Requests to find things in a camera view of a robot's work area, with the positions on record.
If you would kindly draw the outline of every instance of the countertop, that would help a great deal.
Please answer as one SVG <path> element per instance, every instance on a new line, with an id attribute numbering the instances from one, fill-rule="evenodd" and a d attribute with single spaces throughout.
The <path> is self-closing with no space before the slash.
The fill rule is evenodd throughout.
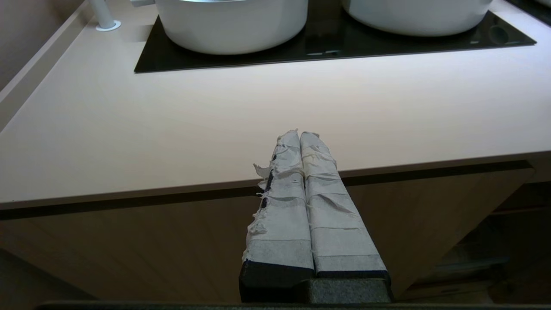
<path id="1" fill-rule="evenodd" d="M 109 5 L 0 133 L 0 209 L 251 186 L 295 128 L 351 175 L 551 151 L 551 28 L 502 0 L 536 46 L 146 74 L 155 6 Z"/>

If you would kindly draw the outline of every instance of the white pipe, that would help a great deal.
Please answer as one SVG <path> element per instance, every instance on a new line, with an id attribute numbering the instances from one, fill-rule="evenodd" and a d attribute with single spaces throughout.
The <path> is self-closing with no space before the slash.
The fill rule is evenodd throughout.
<path id="1" fill-rule="evenodd" d="M 88 0 L 90 2 L 90 5 L 92 6 L 92 10 L 94 11 L 94 14 L 96 15 L 96 19 L 98 20 L 99 25 L 96 27 L 99 31 L 110 31 L 117 29 L 121 22 L 118 20 L 114 20 L 113 16 L 111 15 L 111 12 L 109 11 L 109 7 L 107 6 L 107 3 L 105 3 L 105 0 Z"/>

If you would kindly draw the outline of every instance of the kitchen counter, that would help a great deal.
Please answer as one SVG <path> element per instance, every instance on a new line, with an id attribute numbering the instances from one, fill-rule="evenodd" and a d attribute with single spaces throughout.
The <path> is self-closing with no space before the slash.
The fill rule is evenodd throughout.
<path id="1" fill-rule="evenodd" d="M 109 4 L 0 133 L 0 209 L 253 186 L 294 128 L 346 175 L 551 151 L 551 28 L 502 0 L 536 46 L 146 74 L 156 8 Z"/>

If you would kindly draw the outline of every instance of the induction cooktop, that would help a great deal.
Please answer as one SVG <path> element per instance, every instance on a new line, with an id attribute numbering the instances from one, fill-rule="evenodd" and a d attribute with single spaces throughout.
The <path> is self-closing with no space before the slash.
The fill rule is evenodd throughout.
<path id="1" fill-rule="evenodd" d="M 331 60 L 534 45 L 536 41 L 488 12 L 475 28 L 458 35 L 418 38 L 379 31 L 340 9 L 320 9 L 327 1 L 310 1 L 308 21 L 293 39 L 272 49 L 246 55 L 206 55 L 186 50 L 165 34 L 157 17 L 134 71 L 190 70 L 267 63 Z"/>
<path id="2" fill-rule="evenodd" d="M 534 16 L 542 22 L 551 26 L 551 8 L 546 7 L 535 0 L 507 0 L 508 2 L 516 5 L 526 13 Z"/>

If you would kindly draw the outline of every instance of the pot handle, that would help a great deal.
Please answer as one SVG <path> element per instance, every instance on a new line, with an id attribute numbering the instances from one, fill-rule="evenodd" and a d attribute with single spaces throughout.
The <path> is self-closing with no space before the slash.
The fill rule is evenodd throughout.
<path id="1" fill-rule="evenodd" d="M 135 8 L 155 4 L 155 0 L 130 0 L 130 2 Z"/>

